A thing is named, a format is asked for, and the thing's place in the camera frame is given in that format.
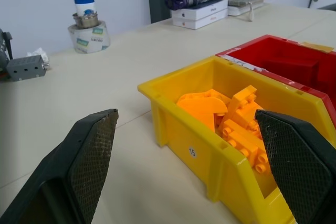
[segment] table surface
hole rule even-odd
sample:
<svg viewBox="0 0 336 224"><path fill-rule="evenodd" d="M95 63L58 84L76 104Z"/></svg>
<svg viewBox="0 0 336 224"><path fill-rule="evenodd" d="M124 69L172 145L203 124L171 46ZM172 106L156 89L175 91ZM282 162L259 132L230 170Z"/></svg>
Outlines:
<svg viewBox="0 0 336 224"><path fill-rule="evenodd" d="M328 10L266 5L253 22L229 17L194 31L169 19L112 37L102 52L51 55L44 77L0 84L0 215L77 120L117 108L93 223L240 223L206 198L205 186L169 148L156 145L150 103L137 85L264 34L336 47L335 25Z"/></svg>

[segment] gray metal block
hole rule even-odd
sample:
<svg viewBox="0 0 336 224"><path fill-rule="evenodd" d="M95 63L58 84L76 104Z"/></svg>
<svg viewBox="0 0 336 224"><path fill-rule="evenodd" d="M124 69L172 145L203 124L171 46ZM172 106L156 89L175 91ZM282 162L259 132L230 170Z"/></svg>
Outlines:
<svg viewBox="0 0 336 224"><path fill-rule="evenodd" d="M41 77L44 76L47 71L43 67L43 59L41 55L13 59L9 61L6 70L13 81Z"/></svg>

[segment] white tape roll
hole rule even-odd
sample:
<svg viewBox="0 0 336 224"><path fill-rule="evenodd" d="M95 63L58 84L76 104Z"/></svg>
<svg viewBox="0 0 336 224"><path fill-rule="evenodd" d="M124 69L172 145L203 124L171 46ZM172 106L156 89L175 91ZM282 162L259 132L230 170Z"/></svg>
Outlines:
<svg viewBox="0 0 336 224"><path fill-rule="evenodd" d="M80 54L98 52L110 46L110 36L104 21L88 29L78 29L76 25L68 27L75 51Z"/></svg>

